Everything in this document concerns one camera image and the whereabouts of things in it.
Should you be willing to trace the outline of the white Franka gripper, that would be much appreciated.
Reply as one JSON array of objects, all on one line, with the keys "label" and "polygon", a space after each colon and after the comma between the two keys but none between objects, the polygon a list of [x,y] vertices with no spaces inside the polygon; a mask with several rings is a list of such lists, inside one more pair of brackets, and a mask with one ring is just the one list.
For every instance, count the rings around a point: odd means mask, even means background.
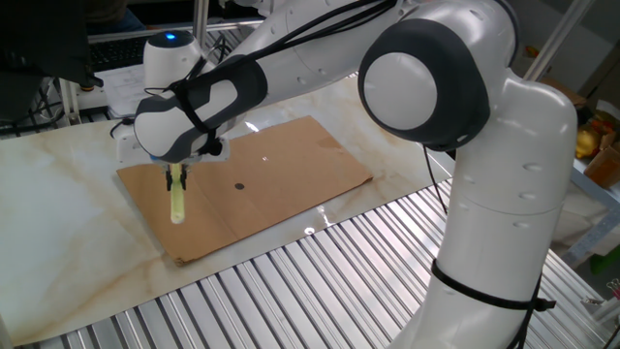
[{"label": "white Franka gripper", "polygon": [[[157,164],[167,165],[165,172],[167,191],[171,190],[172,174],[170,162],[156,159],[149,155],[139,144],[132,125],[118,123],[114,126],[114,139],[116,141],[116,156],[122,165],[144,165]],[[204,154],[192,155],[183,160],[180,166],[179,180],[183,190],[186,190],[187,166],[205,162],[223,162],[227,161],[231,155],[230,143],[227,139],[221,139],[222,151],[219,155]]]}]

